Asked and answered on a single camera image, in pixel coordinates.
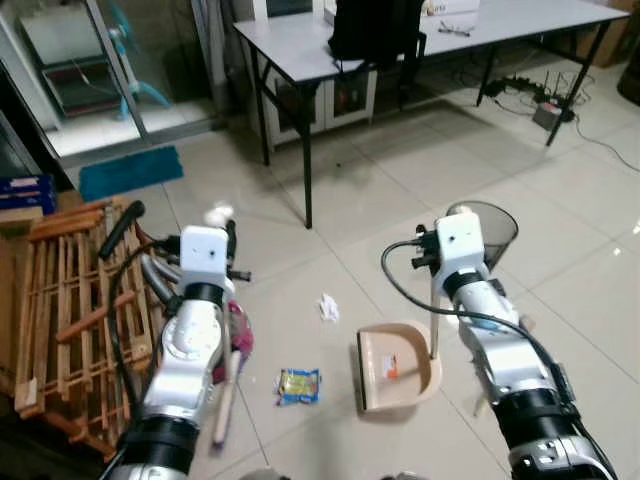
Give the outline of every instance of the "beige dustpan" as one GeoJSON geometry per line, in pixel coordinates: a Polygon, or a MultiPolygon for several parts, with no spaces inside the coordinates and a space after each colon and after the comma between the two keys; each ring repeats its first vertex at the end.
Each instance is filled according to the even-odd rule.
{"type": "MultiPolygon", "coordinates": [[[[430,339],[425,325],[413,320],[358,330],[365,412],[415,405],[438,391],[442,364],[430,339]]],[[[433,339],[437,342],[437,333],[433,339]]]]}

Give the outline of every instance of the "blue mat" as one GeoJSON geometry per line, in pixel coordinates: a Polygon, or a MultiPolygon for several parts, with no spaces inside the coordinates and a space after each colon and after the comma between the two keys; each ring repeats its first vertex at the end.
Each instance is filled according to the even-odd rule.
{"type": "Polygon", "coordinates": [[[138,153],[80,170],[80,193],[86,202],[184,176],[175,147],[138,153]]]}

